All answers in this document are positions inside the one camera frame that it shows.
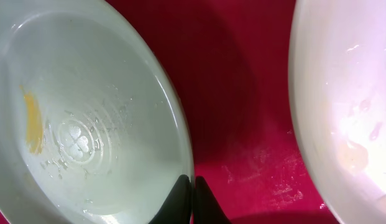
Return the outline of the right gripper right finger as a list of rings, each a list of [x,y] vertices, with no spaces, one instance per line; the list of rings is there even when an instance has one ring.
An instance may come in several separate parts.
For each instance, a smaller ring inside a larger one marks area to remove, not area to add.
[[[202,176],[195,179],[194,224],[231,224]]]

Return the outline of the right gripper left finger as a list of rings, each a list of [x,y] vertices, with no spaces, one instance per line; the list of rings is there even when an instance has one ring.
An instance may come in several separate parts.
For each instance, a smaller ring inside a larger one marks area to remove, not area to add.
[[[189,224],[191,218],[191,182],[179,176],[160,210],[149,224]]]

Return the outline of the mint green plate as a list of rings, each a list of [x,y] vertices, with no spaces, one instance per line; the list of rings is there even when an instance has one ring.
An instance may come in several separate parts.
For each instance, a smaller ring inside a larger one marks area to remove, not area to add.
[[[0,1],[0,212],[150,223],[193,177],[162,66],[105,1]]]

